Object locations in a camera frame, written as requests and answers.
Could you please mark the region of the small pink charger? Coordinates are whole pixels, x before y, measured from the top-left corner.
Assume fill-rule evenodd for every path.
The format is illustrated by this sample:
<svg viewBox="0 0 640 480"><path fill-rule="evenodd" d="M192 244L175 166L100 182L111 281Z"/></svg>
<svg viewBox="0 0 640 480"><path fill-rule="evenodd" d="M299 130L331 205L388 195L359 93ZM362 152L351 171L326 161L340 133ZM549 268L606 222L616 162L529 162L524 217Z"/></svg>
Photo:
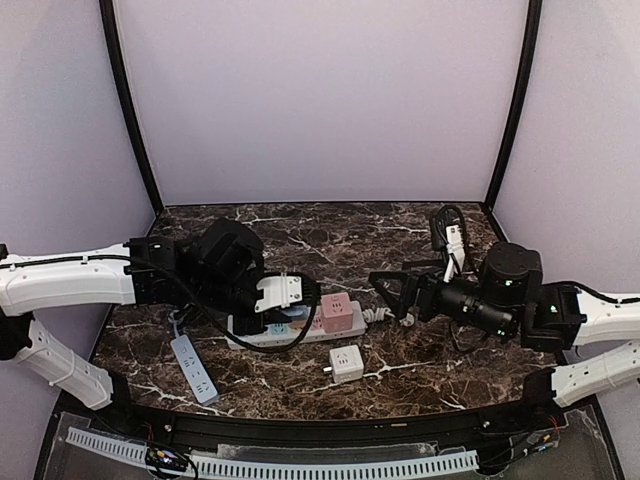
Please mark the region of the small pink charger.
<svg viewBox="0 0 640 480"><path fill-rule="evenodd" d="M313 320L309 318L296 318L293 319L289 324L289 328L293 331L303 330L307 324L313 324Z"/></svg>

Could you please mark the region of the white multicolour power strip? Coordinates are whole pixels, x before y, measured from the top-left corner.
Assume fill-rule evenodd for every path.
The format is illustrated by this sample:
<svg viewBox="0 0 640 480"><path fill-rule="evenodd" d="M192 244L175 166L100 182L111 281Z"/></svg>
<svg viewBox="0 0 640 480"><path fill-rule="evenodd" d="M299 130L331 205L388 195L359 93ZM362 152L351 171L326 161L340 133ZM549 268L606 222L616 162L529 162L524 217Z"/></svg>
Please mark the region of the white multicolour power strip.
<svg viewBox="0 0 640 480"><path fill-rule="evenodd" d="M353 309L352 327L350 330L327 332L322 326L321 313L317 312L314 317L314 323L311 329L302 340L304 343L315 343L330 341L342 338L353 338L363 335L367 330L367 324L362 315L362 308L358 301L352 301L351 306ZM242 341L248 342L252 345L259 347L274 347L280 345L288 345L295 340L301 328L292 328L290 323L287 324L271 324L267 326L267 329L256 335L244 335L237 334Z"/></svg>

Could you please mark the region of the pink cube socket adapter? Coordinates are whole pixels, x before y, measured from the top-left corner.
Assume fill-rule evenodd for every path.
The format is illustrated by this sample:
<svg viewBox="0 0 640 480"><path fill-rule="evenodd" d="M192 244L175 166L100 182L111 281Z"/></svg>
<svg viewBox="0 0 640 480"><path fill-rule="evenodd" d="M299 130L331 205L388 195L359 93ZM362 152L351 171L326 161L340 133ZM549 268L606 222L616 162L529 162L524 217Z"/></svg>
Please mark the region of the pink cube socket adapter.
<svg viewBox="0 0 640 480"><path fill-rule="evenodd" d="M326 333L348 331L353 326L353 307L346 292L321 297L321 323Z"/></svg>

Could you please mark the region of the white cube socket adapter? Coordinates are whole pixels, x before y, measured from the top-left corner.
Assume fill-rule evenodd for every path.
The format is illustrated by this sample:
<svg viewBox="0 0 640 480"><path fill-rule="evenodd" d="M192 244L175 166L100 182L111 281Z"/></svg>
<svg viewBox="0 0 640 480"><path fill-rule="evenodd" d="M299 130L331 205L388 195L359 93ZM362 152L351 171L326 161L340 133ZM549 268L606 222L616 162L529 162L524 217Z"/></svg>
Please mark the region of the white cube socket adapter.
<svg viewBox="0 0 640 480"><path fill-rule="evenodd" d="M323 368L336 384L360 380L364 375L364 362L357 345L334 348L329 351L329 365Z"/></svg>

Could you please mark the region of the small blue charger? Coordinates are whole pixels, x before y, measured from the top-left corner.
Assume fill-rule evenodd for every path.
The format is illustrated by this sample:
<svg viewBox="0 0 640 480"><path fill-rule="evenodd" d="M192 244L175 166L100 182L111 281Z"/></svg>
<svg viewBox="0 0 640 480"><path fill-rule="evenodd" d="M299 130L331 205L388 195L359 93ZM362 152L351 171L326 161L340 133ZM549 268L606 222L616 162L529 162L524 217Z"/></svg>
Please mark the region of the small blue charger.
<svg viewBox="0 0 640 480"><path fill-rule="evenodd" d="M309 317L310 308L306 305L291 306L287 309L282 309L281 313L290 321L306 321Z"/></svg>

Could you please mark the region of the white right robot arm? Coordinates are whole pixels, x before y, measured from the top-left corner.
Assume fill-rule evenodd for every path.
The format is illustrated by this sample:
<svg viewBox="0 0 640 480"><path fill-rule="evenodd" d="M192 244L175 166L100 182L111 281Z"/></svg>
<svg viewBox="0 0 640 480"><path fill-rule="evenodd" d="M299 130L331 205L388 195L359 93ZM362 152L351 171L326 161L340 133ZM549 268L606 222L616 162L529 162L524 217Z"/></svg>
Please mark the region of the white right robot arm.
<svg viewBox="0 0 640 480"><path fill-rule="evenodd" d="M579 363L525 378L529 404L568 407L639 377L639 297L603 294L575 281L545 283L540 254L509 242L494 244L478 282L455 278L437 265L374 271L369 281L396 318L418 310L423 322L442 315L503 342L557 353L593 343L618 347Z"/></svg>

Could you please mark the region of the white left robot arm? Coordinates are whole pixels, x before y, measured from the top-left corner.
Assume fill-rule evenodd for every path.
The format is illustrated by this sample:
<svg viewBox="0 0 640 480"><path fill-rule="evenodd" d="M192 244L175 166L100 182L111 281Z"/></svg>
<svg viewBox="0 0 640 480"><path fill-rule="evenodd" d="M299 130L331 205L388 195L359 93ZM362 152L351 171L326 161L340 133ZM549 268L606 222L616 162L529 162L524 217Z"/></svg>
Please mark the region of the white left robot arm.
<svg viewBox="0 0 640 480"><path fill-rule="evenodd" d="M245 225L219 219L185 240L132 238L86 252L1 253L1 358L99 411L125 400L126 382L54 339L40 309L85 304L204 305L232 315L285 307L293 281L267 277L264 245Z"/></svg>

